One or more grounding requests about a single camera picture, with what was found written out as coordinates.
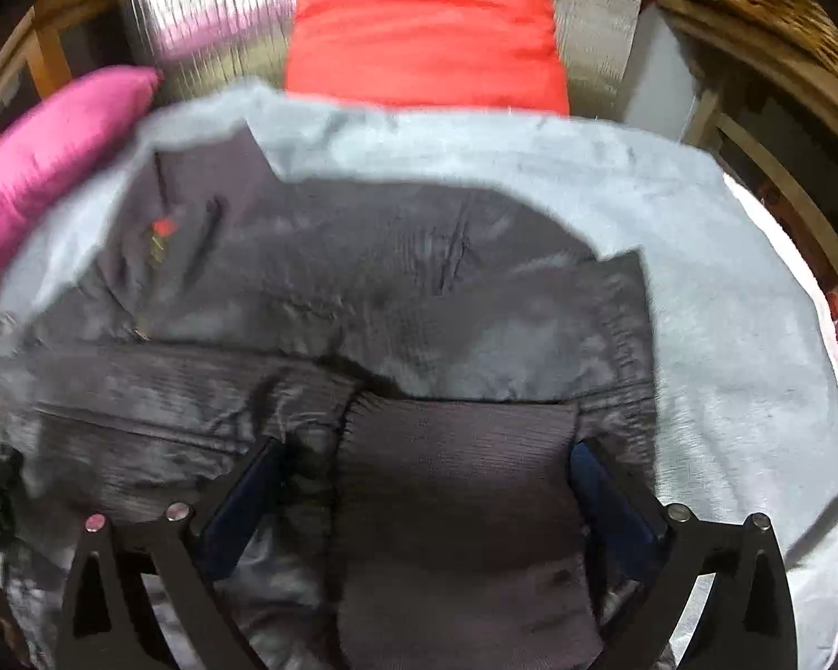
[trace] white wall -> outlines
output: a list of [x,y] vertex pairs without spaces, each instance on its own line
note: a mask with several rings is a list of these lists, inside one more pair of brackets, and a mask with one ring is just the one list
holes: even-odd
[[618,119],[678,141],[697,104],[698,85],[683,60],[680,42],[658,6],[649,5],[636,24],[617,96]]

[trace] light gray fleece blanket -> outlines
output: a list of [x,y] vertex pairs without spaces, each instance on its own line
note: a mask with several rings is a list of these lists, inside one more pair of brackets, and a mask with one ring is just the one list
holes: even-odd
[[[342,108],[243,81],[144,120],[127,151],[51,212],[3,282],[0,352],[88,264],[152,150],[216,141],[243,122],[283,179],[485,185],[547,212],[600,257],[641,249],[659,498],[709,520],[772,517],[800,667],[827,667],[838,642],[838,382],[814,301],[700,151],[605,122]],[[677,655],[706,591],[677,628]]]

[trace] metal screw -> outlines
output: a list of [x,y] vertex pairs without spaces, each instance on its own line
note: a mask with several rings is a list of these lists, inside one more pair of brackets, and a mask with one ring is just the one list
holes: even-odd
[[682,504],[671,504],[668,506],[668,516],[674,521],[684,523],[693,517],[693,513],[689,511],[688,506]]
[[772,526],[772,524],[769,522],[769,516],[760,513],[751,515],[751,523],[753,523],[754,526],[756,526],[762,532],[765,532]]
[[84,523],[84,528],[91,534],[96,534],[103,526],[105,526],[103,514],[92,514],[87,517],[87,521]]
[[189,516],[190,511],[191,509],[187,504],[184,504],[182,501],[178,501],[168,506],[164,515],[168,521],[183,521],[187,518],[187,516]]

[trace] red pillow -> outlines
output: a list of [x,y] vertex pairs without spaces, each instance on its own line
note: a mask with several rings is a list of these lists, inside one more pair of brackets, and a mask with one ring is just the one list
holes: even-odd
[[297,0],[286,89],[568,115],[551,0]]

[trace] cushion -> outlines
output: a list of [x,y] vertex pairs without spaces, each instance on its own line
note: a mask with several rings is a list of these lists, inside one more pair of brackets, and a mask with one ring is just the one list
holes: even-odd
[[297,0],[286,89],[568,114],[551,0]]
[[0,274],[47,209],[142,118],[158,81],[148,68],[96,70],[38,103],[0,137]]

